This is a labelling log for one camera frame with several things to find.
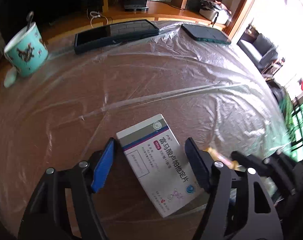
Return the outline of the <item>yellow plastic cup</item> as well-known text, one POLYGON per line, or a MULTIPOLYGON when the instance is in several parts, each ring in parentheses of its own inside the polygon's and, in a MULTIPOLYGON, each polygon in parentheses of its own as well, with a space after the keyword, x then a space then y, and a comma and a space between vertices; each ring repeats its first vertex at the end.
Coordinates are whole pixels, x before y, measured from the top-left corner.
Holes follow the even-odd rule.
POLYGON ((225 164, 228 168, 239 171, 239 163, 235 160, 231 160, 227 157, 225 157, 224 155, 220 154, 216 149, 208 147, 205 149, 206 152, 209 153, 209 155, 211 156, 211 158, 214 161, 220 161, 223 164, 225 164))

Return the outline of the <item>white medicine box purple stripe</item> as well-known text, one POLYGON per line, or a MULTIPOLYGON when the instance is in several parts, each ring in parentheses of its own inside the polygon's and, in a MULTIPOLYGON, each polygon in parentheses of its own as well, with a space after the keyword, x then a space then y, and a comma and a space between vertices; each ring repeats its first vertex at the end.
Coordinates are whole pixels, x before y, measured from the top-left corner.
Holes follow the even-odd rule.
POLYGON ((144 191, 162 217, 168 217, 204 192, 162 114, 116 134, 144 191))

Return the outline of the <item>dark tablet far right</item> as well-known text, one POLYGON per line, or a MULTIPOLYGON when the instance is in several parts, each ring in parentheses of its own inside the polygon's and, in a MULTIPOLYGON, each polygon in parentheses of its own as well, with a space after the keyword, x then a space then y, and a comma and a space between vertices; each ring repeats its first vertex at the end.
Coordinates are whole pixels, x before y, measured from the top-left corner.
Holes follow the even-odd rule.
POLYGON ((200 25, 182 24, 181 28, 194 40, 217 44, 231 44, 231 40, 222 31, 200 25))

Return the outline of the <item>teal patterned mug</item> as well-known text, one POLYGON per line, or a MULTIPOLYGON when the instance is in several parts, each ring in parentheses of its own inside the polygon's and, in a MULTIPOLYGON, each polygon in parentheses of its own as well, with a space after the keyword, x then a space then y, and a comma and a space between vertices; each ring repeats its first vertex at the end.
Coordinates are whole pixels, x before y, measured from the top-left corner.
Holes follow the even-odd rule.
POLYGON ((5 46, 5 58, 21 77, 33 74, 48 57, 48 49, 35 22, 21 29, 5 46))

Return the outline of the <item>dark tablet near mug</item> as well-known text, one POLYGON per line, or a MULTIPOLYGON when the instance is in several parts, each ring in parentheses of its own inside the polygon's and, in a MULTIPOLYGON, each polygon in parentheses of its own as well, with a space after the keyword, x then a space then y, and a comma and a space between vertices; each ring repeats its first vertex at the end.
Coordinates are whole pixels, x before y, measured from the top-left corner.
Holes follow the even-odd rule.
POLYGON ((159 28, 146 19, 104 25, 76 34, 74 51, 82 54, 112 44, 157 36, 159 32, 159 28))

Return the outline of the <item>metal spoon in mug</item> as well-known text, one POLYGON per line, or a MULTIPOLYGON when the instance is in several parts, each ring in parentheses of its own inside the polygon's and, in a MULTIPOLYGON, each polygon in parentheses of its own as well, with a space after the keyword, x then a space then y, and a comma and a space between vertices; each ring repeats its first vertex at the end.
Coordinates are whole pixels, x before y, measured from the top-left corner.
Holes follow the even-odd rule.
POLYGON ((31 11, 28 15, 27 15, 27 26, 26 26, 26 31, 28 31, 30 29, 30 25, 32 23, 33 20, 33 16, 34 16, 34 12, 31 11))

